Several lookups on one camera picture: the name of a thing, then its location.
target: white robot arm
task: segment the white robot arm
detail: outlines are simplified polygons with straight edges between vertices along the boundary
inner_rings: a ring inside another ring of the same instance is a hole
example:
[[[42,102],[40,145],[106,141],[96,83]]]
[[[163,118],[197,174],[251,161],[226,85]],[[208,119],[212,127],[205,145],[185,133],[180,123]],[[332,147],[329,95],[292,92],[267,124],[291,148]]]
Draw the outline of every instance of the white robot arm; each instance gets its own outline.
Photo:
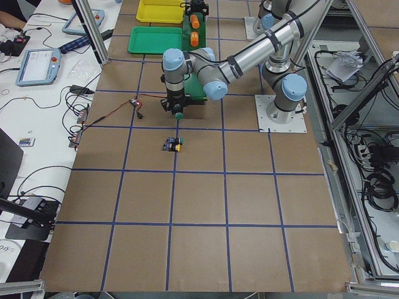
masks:
[[[263,1],[259,11],[269,3],[268,0]],[[167,91],[167,98],[161,101],[163,108],[174,115],[179,113],[176,118],[182,116],[183,108],[190,100],[185,95],[186,74],[196,74],[207,97],[219,100],[227,94],[228,84],[263,63],[262,76],[277,95],[274,106],[280,116],[274,116],[275,121],[284,123],[287,114],[295,110],[307,89],[302,77],[288,72],[291,42],[303,38],[316,26],[326,4],[327,0],[273,0],[274,26],[247,47],[220,62],[215,62],[210,48],[192,52],[168,49],[163,54],[162,62]]]

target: person's arm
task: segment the person's arm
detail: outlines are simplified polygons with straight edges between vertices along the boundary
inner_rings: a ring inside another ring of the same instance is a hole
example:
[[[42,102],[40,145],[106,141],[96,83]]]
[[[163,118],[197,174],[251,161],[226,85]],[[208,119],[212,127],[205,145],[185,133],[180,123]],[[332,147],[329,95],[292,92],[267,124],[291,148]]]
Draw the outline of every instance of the person's arm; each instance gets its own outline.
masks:
[[[8,28],[23,29],[26,23],[4,11],[0,11],[0,24]]]

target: digital display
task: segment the digital display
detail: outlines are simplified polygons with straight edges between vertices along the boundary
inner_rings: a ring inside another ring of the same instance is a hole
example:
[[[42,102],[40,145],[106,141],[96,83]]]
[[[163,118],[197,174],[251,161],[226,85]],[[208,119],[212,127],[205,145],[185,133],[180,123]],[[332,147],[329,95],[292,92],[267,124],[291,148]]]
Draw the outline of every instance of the digital display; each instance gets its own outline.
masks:
[[[30,52],[25,63],[23,82],[40,81],[47,78],[53,50]]]
[[[93,17],[95,17],[96,14],[98,14],[99,11],[92,11]],[[68,29],[70,30],[77,30],[77,31],[83,31],[82,23],[80,22],[79,18],[75,14],[74,18],[71,20],[69,23]]]

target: white table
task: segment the white table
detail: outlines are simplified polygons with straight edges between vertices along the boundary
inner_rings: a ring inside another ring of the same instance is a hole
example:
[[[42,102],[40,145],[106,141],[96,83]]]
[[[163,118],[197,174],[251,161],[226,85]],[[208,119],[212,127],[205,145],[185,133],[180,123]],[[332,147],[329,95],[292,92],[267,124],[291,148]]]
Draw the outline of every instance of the white table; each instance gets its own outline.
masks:
[[[89,0],[91,8],[103,9],[105,18],[100,25],[100,32],[107,29],[113,29],[120,10],[120,4],[114,0]],[[71,5],[64,5],[56,0],[42,0],[35,12],[51,14],[58,17],[68,19],[74,9]],[[52,47],[60,47],[79,36],[71,36],[64,34],[61,29],[65,21],[45,16],[32,16],[25,27],[33,29],[36,27],[45,27],[51,31],[52,36],[46,40],[46,44]],[[45,29],[32,30],[27,33],[31,36],[30,41],[24,49],[44,49],[46,46],[42,44],[43,40],[49,36]],[[105,42],[108,47],[110,39]],[[86,47],[77,49],[83,52]],[[12,57],[9,61],[0,64],[0,70],[20,67],[24,52],[19,57]],[[5,72],[0,74],[0,107],[12,98],[16,97],[32,97],[42,107],[55,105],[59,101],[60,91],[65,86],[72,84],[84,86],[90,79],[84,77],[73,76],[70,72],[78,62],[83,62],[90,69],[90,72],[96,76],[101,72],[101,68],[97,63],[94,53],[91,49],[84,54],[69,52],[62,55],[60,69],[55,82],[52,85],[42,85],[34,87],[18,87],[15,84],[18,71]],[[96,78],[89,86],[91,90],[95,90],[98,78]],[[85,100],[77,100],[79,103],[88,103]],[[75,159],[75,150],[69,148],[68,133],[61,123],[62,115],[65,113],[67,106],[62,97],[61,104],[55,108],[39,109],[31,100],[15,100],[8,104],[4,109],[0,110],[0,128],[2,128],[16,143],[20,138],[35,138],[33,147],[22,148],[24,157],[22,166],[19,170],[18,178],[14,184],[11,194],[17,193],[18,186],[22,180],[33,171],[52,165],[64,165],[72,167]],[[65,117],[66,127],[76,124],[77,117],[68,112]],[[24,184],[23,190],[40,185],[58,186],[62,189],[66,188],[70,171],[65,168],[49,168],[34,174]],[[41,188],[36,194],[43,196],[52,196],[62,201],[63,193],[52,188]],[[0,220],[10,221],[12,214],[3,212]],[[6,235],[9,224],[0,222],[0,239]],[[21,246],[23,240],[17,241]]]

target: blue joint cap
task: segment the blue joint cap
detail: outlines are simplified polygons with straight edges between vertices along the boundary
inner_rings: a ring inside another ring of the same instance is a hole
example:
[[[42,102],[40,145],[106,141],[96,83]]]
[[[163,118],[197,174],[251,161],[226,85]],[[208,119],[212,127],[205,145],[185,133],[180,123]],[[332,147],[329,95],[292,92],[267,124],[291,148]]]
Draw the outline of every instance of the blue joint cap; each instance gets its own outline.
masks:
[[[210,60],[212,60],[212,61],[215,61],[215,60],[216,60],[216,57],[215,57],[215,55],[214,55],[214,52],[213,52],[213,50],[212,50],[211,48],[206,47],[206,48],[201,48],[201,49],[203,49],[203,50],[209,55],[209,59],[210,59]]]
[[[212,81],[204,85],[204,92],[211,100],[220,100],[227,94],[227,84],[222,81]]]
[[[264,30],[268,30],[274,25],[274,17],[272,14],[266,14],[265,16],[262,17],[261,19],[261,24]]]
[[[183,65],[185,56],[179,49],[168,49],[163,53],[162,65],[164,70],[177,70]]]
[[[307,83],[300,75],[289,74],[282,79],[282,92],[288,99],[298,102],[303,99],[307,90]]]

